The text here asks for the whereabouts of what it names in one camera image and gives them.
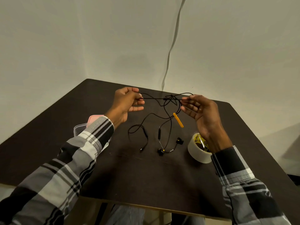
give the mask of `plaid shirt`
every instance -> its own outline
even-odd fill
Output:
[[[113,132],[112,122],[102,116],[68,140],[57,158],[40,166],[0,202],[0,224],[63,224]],[[233,224],[290,224],[236,147],[212,155],[212,161]]]

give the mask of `shirt cuff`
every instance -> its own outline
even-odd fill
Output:
[[[212,162],[223,186],[254,178],[252,171],[235,146],[213,154]]]
[[[97,149],[97,152],[100,153],[105,144],[109,142],[114,130],[111,120],[106,116],[100,116],[78,136],[91,143]]]

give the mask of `tangled cable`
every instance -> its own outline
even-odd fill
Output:
[[[171,122],[171,125],[170,125],[170,132],[169,132],[169,137],[168,137],[168,141],[167,141],[167,143],[166,143],[166,146],[163,147],[163,146],[161,145],[161,143],[160,143],[162,149],[165,149],[165,148],[167,147],[168,143],[169,143],[169,140],[170,140],[170,135],[171,135],[171,130],[172,130],[172,118],[174,117],[173,115],[171,115],[171,116],[169,115],[169,113],[168,113],[167,110],[166,110],[166,105],[168,105],[170,102],[174,103],[176,106],[178,106],[178,109],[177,109],[177,111],[176,111],[176,114],[179,114],[180,111],[181,111],[181,110],[180,110],[180,107],[181,107],[182,104],[181,104],[181,102],[180,102],[180,99],[176,98],[176,96],[182,95],[182,94],[191,94],[191,95],[193,95],[193,94],[192,94],[192,93],[189,93],[189,92],[185,92],[185,93],[176,94],[176,95],[172,95],[172,94],[171,94],[171,95],[167,95],[167,96],[165,96],[164,98],[154,98],[153,96],[151,96],[151,95],[149,95],[149,94],[147,94],[147,93],[141,93],[141,94],[144,94],[144,95],[147,95],[147,96],[151,97],[151,98],[143,98],[143,99],[154,99],[154,100],[156,100],[156,101],[158,102],[159,106],[162,106],[162,107],[163,107],[163,109],[164,109],[165,112],[167,113],[168,117],[160,117],[160,116],[158,116],[158,115],[155,114],[155,113],[149,113],[149,114],[143,119],[143,121],[142,121],[141,124],[133,125],[133,126],[131,126],[131,127],[128,129],[128,137],[129,137],[129,134],[130,134],[130,133],[135,133],[137,130],[139,130],[140,128],[142,128],[142,129],[143,129],[143,132],[144,132],[144,134],[145,134],[145,137],[147,138],[147,143],[140,149],[140,151],[143,151],[143,150],[145,149],[145,147],[147,146],[147,144],[148,144],[148,134],[147,134],[147,131],[146,131],[145,127],[143,126],[143,123],[144,123],[145,119],[146,119],[150,114],[154,114],[155,116],[157,116],[157,117],[159,117],[159,118],[167,119],[167,121],[165,121],[163,124],[161,124],[161,126],[160,126],[159,129],[158,129],[158,140],[159,140],[159,143],[160,143],[160,132],[161,132],[160,129],[161,129],[161,127],[162,127],[164,124],[166,124],[168,121]],[[158,100],[164,100],[163,105],[161,105],[160,102],[159,102]],[[132,131],[132,132],[130,132],[130,130],[131,130],[132,128],[134,128],[134,127],[137,127],[137,129],[134,130],[134,131]]]

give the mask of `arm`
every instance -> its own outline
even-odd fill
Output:
[[[225,205],[233,224],[290,225],[270,191],[256,179],[223,129],[217,104],[203,96],[182,98],[181,109],[197,122],[200,135],[207,140],[212,162],[223,186]]]
[[[63,224],[76,203],[80,189],[96,158],[115,128],[127,120],[128,111],[142,110],[137,88],[116,91],[111,109],[79,136],[69,139],[61,154],[37,168],[12,194],[0,202],[0,224]]]

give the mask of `table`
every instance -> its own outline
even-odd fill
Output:
[[[90,115],[104,114],[112,104],[114,91],[121,87],[123,85],[86,79],[3,142],[0,183],[16,186],[38,166],[56,157],[60,146],[73,137],[73,127],[86,123]],[[140,88],[140,92],[156,98],[171,94],[145,88]],[[227,102],[216,103],[232,142],[255,176],[268,186],[291,223],[296,224],[300,221],[299,190],[233,107]],[[167,106],[169,113],[176,109],[175,105]],[[129,127],[139,124],[150,112],[166,116],[154,100],[147,100],[143,111],[130,113],[127,122],[115,131],[109,147],[98,157],[81,195],[172,212],[229,218],[213,164],[199,163],[187,151],[188,142],[197,131],[192,118],[182,112],[178,114],[185,127],[180,128],[173,121],[168,148],[174,147],[177,137],[182,138],[184,144],[162,157],[157,153],[158,127],[163,123],[160,118],[150,116],[144,122],[149,143],[143,152],[140,148],[146,139],[142,130],[131,134],[129,141]],[[162,127],[163,145],[169,129],[169,124]]]

